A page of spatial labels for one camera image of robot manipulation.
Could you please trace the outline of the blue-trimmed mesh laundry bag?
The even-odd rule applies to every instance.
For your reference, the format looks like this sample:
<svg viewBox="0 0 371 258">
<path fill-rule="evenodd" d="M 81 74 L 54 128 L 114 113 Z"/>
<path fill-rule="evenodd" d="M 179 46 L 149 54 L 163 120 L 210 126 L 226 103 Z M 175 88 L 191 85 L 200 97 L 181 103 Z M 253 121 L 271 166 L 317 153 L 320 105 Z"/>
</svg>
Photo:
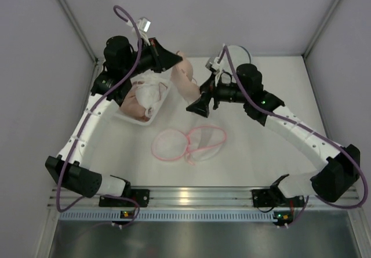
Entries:
<svg viewBox="0 0 371 258">
<path fill-rule="evenodd" d="M 245 49 L 243 46 L 239 45 L 224 45 L 221 52 L 220 56 L 223 57 L 221 60 L 221 63 L 223 65 L 224 70 L 230 70 L 230 64 L 228 61 L 227 54 L 225 52 L 225 48 L 228 49 L 230 53 L 230 59 L 232 61 L 232 65 L 235 69 L 237 69 L 238 66 L 241 64 L 251 64 L 252 63 L 252 58 L 250 53 L 248 52 L 247 49 Z"/>
</svg>

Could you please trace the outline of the pink-trimmed mesh laundry bag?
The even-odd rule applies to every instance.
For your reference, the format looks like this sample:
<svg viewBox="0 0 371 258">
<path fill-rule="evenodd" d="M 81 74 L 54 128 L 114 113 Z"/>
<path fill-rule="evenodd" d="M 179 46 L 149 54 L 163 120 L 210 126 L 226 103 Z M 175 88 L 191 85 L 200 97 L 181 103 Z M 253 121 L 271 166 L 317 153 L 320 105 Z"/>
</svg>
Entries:
<svg viewBox="0 0 371 258">
<path fill-rule="evenodd" d="M 225 130 L 215 125 L 201 125 L 187 133 L 166 129 L 153 139 L 151 153 L 160 161 L 170 162 L 183 158 L 193 165 L 217 155 L 226 141 Z"/>
</svg>

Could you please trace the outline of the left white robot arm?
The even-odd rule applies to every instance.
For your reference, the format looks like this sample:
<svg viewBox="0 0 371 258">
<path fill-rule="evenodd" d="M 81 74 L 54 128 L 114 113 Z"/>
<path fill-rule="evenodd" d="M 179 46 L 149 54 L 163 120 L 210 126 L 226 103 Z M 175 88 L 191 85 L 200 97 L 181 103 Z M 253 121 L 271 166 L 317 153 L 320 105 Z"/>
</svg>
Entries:
<svg viewBox="0 0 371 258">
<path fill-rule="evenodd" d="M 88 103 L 68 142 L 56 157 L 49 156 L 46 169 L 62 188 L 82 197 L 112 195 L 126 197 L 130 183 L 120 177 L 91 170 L 92 158 L 111 118 L 131 89 L 132 77 L 151 70 L 162 73 L 182 61 L 177 53 L 166 50 L 155 38 L 138 41 L 134 50 L 127 37 L 115 36 L 104 48 L 103 70 L 94 80 Z"/>
</svg>

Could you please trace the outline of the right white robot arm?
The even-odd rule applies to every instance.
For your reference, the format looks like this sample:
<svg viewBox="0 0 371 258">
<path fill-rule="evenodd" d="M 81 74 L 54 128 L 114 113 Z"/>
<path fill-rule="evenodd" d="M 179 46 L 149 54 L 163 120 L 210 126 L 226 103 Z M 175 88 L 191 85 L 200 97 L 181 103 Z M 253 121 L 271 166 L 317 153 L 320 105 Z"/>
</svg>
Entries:
<svg viewBox="0 0 371 258">
<path fill-rule="evenodd" d="M 270 186 L 276 201 L 304 195 L 315 195 L 326 204 L 336 201 L 360 178 L 360 151 L 350 144 L 341 146 L 311 130 L 274 94 L 263 88 L 262 74 L 253 64 L 241 64 L 235 83 L 222 83 L 222 70 L 208 64 L 210 77 L 201 85 L 201 96 L 187 111 L 209 116 L 209 103 L 217 109 L 220 102 L 242 103 L 248 117 L 283 137 L 315 167 L 313 172 L 284 174 Z"/>
</svg>

